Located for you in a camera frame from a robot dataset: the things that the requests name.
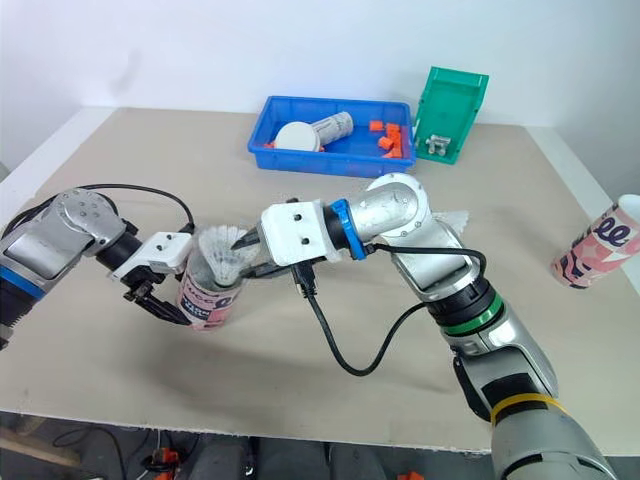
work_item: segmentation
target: white wall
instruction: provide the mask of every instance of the white wall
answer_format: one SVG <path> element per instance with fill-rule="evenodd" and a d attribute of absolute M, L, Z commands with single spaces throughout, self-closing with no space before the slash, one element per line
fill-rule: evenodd
<path fill-rule="evenodd" d="M 640 2 L 612 2 L 599 18 L 600 42 L 554 125 L 613 198 L 640 194 Z"/>
<path fill-rule="evenodd" d="M 38 38 L 26 12 L 3 1 L 1 13 L 0 179 L 3 166 L 13 170 L 80 107 L 66 82 L 39 61 L 48 42 Z"/>
<path fill-rule="evenodd" d="M 609 65 L 629 73 L 621 59 L 639 47 L 635 0 L 5 4 L 25 71 L 83 104 L 255 112 L 285 94 L 413 106 L 439 65 L 491 76 L 480 121 L 561 125 L 572 139 L 581 107 L 619 88 Z"/>

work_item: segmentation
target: green ring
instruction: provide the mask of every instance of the green ring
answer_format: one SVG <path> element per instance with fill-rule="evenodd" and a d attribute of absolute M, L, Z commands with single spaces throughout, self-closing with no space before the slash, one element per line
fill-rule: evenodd
<path fill-rule="evenodd" d="M 493 318 L 498 314 L 498 312 L 502 308 L 502 305 L 503 305 L 502 298 L 500 298 L 500 295 L 496 293 L 496 296 L 493 297 L 493 301 L 491 302 L 491 305 L 489 305 L 489 307 L 480 315 L 478 315 L 475 318 L 472 318 L 467 322 L 461 323 L 459 325 L 453 325 L 451 327 L 442 327 L 442 331 L 447 335 L 459 335 L 461 333 L 466 333 L 466 332 L 470 332 L 471 330 L 475 330 L 476 328 L 481 327 L 485 323 L 488 323 L 491 320 L 493 320 Z"/>

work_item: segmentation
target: shuttlecock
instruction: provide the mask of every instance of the shuttlecock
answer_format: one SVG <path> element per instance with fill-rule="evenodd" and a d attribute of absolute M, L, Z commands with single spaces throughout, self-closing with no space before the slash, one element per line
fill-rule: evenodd
<path fill-rule="evenodd" d="M 231 250 L 236 240 L 246 230 L 233 225 L 211 227 L 200 233 L 198 247 L 213 272 L 215 283 L 221 287 L 230 287 L 238 281 L 240 271 L 248 267 L 258 256 L 260 245 Z"/>

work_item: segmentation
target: green plastic bin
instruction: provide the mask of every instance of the green plastic bin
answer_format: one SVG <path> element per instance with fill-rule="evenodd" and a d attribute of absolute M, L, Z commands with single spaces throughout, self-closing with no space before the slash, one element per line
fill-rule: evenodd
<path fill-rule="evenodd" d="M 482 105 L 488 82 L 488 75 L 431 67 L 415 122 L 418 158 L 456 163 Z M 429 153 L 432 135 L 449 139 L 449 144 L 445 149 Z"/>

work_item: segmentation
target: yellow ring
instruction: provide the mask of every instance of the yellow ring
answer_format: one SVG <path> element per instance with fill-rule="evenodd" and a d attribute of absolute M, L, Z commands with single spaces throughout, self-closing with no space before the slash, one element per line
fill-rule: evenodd
<path fill-rule="evenodd" d="M 510 407 L 511 405 L 515 405 L 516 403 L 522 403 L 522 402 L 550 403 L 551 405 L 559 408 L 564 413 L 569 415 L 569 412 L 567 412 L 567 410 L 562 405 L 560 405 L 560 403 L 555 398 L 550 397 L 549 395 L 544 395 L 542 393 L 520 393 L 518 395 L 513 395 L 511 397 L 505 398 L 504 400 L 498 402 L 495 407 L 493 407 L 493 410 L 491 410 L 491 425 L 495 426 L 496 416 L 502 410 L 504 410 L 507 407 Z"/>

